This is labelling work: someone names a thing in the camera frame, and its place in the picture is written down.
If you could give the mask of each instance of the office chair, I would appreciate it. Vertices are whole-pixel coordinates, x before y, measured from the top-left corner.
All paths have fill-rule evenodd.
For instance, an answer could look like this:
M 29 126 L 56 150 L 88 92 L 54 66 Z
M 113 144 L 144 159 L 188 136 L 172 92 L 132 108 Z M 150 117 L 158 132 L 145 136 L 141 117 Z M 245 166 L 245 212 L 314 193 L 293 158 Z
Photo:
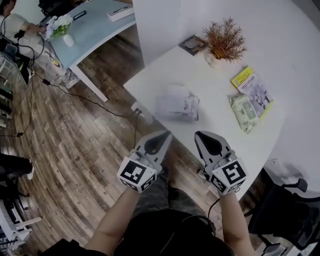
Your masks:
M 244 215 L 252 215 L 249 232 L 282 237 L 299 250 L 319 241 L 320 197 L 303 198 L 286 189 L 297 188 L 306 192 L 308 184 L 302 178 L 296 184 L 279 186 L 273 183 L 265 170 L 262 172 L 267 184 L 261 199 L 257 200 L 248 193 L 255 203 L 255 207 Z

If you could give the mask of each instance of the blue desk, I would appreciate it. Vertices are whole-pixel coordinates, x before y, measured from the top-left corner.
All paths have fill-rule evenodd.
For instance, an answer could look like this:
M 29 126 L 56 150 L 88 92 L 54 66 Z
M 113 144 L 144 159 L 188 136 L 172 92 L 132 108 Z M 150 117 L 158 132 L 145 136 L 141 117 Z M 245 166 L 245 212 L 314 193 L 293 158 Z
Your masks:
M 108 100 L 107 97 L 78 68 L 78 64 L 106 41 L 136 23 L 134 14 L 115 22 L 109 20 L 107 13 L 126 6 L 129 4 L 113 0 L 83 3 L 69 12 L 74 17 L 86 11 L 86 15 L 75 20 L 68 31 L 75 41 L 74 46 L 68 47 L 62 37 L 51 42 L 63 66 L 70 68 L 104 102 Z

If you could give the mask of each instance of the wooden floor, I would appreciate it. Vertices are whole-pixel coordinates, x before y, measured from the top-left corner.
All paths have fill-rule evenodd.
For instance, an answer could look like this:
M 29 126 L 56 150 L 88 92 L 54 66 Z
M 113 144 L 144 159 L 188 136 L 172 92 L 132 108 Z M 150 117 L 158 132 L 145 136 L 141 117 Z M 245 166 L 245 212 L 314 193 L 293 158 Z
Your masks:
M 107 109 L 119 114 L 131 112 L 134 99 L 123 84 L 143 68 L 135 26 L 109 40 L 80 66 L 109 98 L 103 104 Z M 31 124 L 21 138 L 1 138 L 1 151 L 30 158 L 35 166 L 33 179 L 23 177 L 20 183 L 21 190 L 30 194 L 25 217 L 43 218 L 32 226 L 33 232 L 23 247 L 24 252 L 35 255 L 61 238 L 84 245 L 92 236 L 105 212 L 124 191 L 116 174 L 133 148 L 135 118 L 115 117 L 81 98 L 42 84 L 37 77 L 33 78 L 33 87 Z M 69 92 L 102 104 L 82 82 Z M 31 86 L 7 133 L 23 131 L 27 126 L 30 93 Z M 147 125 L 140 117 L 137 139 L 161 129 L 160 124 Z M 174 140 L 166 164 L 172 184 L 208 212 L 217 192 L 198 178 L 201 164 L 195 157 Z M 248 206 L 244 200 L 241 205 Z M 212 210 L 211 219 L 222 237 L 219 204 Z

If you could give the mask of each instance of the book cover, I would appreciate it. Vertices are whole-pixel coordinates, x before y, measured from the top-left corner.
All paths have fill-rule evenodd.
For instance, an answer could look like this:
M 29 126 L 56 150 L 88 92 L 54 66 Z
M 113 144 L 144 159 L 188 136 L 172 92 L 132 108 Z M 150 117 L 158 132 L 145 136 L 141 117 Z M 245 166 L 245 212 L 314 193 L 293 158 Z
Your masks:
M 250 103 L 261 119 L 274 102 L 264 84 L 251 67 L 246 67 L 231 83 L 242 94 L 248 95 Z

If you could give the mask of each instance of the potted plant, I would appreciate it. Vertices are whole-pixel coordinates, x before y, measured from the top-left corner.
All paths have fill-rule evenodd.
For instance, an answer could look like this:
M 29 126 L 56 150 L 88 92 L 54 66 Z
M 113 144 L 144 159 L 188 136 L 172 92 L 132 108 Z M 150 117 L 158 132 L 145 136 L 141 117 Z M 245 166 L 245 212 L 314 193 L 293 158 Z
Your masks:
M 205 39 L 199 38 L 198 40 L 207 46 L 204 53 L 205 60 L 212 68 L 220 60 L 230 63 L 241 60 L 243 53 L 247 50 L 244 46 L 245 38 L 241 34 L 242 30 L 239 26 L 236 27 L 231 17 L 223 19 L 223 25 L 212 21 L 211 26 L 205 28 L 203 32 Z
M 58 36 L 63 36 L 63 40 L 67 46 L 71 47 L 75 44 L 71 35 L 67 34 L 71 23 L 74 21 L 69 14 L 57 17 L 53 16 L 46 27 L 46 39 L 52 40 Z

